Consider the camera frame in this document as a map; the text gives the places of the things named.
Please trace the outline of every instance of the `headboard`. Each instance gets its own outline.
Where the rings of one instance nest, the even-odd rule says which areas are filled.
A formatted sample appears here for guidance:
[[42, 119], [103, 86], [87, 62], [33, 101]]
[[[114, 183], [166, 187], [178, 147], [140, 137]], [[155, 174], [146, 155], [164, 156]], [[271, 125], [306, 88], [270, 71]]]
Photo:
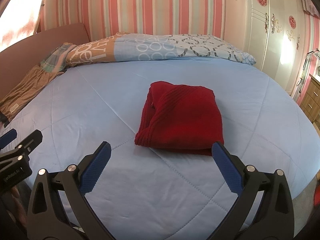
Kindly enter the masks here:
[[32, 35], [0, 52], [0, 100], [27, 72], [64, 42], [76, 45], [89, 42], [82, 23], [65, 25]]

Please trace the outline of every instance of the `quilted mattress cover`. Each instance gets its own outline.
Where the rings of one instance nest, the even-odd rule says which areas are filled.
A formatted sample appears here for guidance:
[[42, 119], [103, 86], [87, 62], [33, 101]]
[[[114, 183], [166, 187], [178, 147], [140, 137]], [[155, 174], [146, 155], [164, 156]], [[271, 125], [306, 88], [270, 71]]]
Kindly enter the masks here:
[[[212, 89], [225, 147], [259, 171], [284, 170], [292, 198], [320, 169], [319, 136], [290, 96], [255, 67], [218, 58], [71, 68], [0, 130], [18, 132], [4, 151], [34, 129], [42, 131], [43, 142], [30, 155], [31, 186], [39, 169], [62, 171], [108, 141], [111, 159], [86, 198], [116, 239], [206, 239], [236, 199], [212, 157], [134, 144], [150, 84], [160, 80]], [[66, 196], [61, 198], [76, 223]]]

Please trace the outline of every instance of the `folded red garment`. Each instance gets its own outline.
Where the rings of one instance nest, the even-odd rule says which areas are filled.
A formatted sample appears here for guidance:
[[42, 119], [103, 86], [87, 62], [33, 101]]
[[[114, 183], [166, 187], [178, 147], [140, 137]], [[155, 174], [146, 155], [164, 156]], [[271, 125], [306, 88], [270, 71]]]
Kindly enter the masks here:
[[223, 141], [222, 119], [212, 90], [201, 86], [151, 84], [136, 145], [211, 155]]

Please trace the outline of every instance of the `striped wallpaper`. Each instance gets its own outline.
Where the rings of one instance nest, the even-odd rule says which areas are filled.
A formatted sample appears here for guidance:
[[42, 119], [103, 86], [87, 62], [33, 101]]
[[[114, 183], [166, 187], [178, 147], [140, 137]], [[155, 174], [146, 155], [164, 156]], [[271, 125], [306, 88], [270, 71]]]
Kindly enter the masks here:
[[[313, 51], [316, 48], [320, 48], [320, 20], [308, 14], [305, 14], [305, 19], [306, 19], [306, 35], [305, 35], [305, 47], [303, 52], [304, 57], [302, 60], [302, 65], [304, 64], [305, 57], [308, 52]], [[306, 94], [308, 85], [310, 83], [311, 78], [309, 76], [309, 73], [313, 75], [317, 71], [318, 66], [319, 66], [319, 60], [315, 56], [312, 56], [309, 61], [309, 71], [307, 73], [308, 77], [307, 77], [306, 83], [297, 100], [298, 105], [300, 105], [300, 103], [302, 102], [302, 99]]]
[[91, 41], [117, 32], [224, 36], [224, 0], [45, 0], [41, 29], [83, 22]]

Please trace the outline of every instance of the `blue gripper pad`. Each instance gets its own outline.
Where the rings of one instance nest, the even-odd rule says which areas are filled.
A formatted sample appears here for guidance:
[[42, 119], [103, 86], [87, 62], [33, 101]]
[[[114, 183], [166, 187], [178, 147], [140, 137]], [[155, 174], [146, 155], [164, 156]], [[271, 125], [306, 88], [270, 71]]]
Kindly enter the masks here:
[[225, 147], [216, 142], [212, 145], [212, 157], [217, 164], [231, 192], [241, 195], [243, 191], [244, 164], [234, 162], [236, 156], [231, 155]]
[[92, 160], [80, 177], [79, 190], [82, 194], [91, 192], [96, 185], [103, 169], [111, 157], [111, 145], [108, 142], [103, 142], [94, 154], [87, 156], [92, 157]]
[[11, 129], [9, 132], [5, 133], [0, 137], [0, 150], [6, 147], [9, 143], [11, 143], [17, 137], [17, 131], [15, 129]]

